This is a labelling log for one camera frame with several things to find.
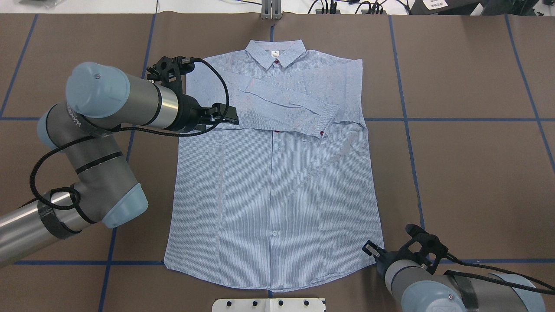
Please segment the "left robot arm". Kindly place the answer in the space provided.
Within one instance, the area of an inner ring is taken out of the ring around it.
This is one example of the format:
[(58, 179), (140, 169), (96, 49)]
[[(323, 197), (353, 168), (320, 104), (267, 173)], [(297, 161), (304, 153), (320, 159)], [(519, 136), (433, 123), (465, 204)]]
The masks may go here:
[[(139, 78), (84, 62), (67, 80), (65, 99), (40, 118), (36, 131), (50, 148), (33, 167), (33, 200), (1, 218), (1, 266), (103, 223), (115, 228), (147, 210), (148, 202), (114, 135), (145, 132), (190, 137), (212, 130), (228, 108), (201, 107), (183, 92), (182, 77), (200, 58), (162, 57)], [(64, 153), (78, 181), (38, 191), (36, 176), (49, 157)]]

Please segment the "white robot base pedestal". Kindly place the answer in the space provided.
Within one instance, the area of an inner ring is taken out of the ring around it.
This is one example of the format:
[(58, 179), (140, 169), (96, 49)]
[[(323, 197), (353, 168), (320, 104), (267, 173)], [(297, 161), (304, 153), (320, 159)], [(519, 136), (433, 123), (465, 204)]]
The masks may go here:
[(325, 312), (321, 298), (218, 299), (212, 312)]

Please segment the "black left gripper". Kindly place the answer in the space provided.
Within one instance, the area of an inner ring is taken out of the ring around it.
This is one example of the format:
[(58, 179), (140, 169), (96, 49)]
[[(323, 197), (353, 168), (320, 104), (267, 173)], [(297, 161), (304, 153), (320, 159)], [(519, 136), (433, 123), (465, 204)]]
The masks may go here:
[(236, 107), (232, 105), (214, 103), (211, 115), (192, 96), (178, 95), (178, 114), (175, 118), (175, 132), (189, 133), (193, 130), (206, 130), (214, 124), (229, 123), (238, 126)]

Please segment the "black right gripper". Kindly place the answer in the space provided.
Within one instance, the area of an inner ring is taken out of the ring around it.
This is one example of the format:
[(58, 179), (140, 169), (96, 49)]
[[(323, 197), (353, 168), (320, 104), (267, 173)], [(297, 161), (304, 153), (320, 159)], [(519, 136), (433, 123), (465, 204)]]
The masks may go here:
[(387, 251), (382, 247), (376, 246), (377, 272), (381, 277), (385, 277), (387, 269), (396, 261), (409, 260), (417, 264), (417, 267), (424, 268), (430, 274), (434, 274), (434, 264), (426, 258), (426, 255), (418, 251), (411, 251), (409, 247), (403, 246), (398, 251)]

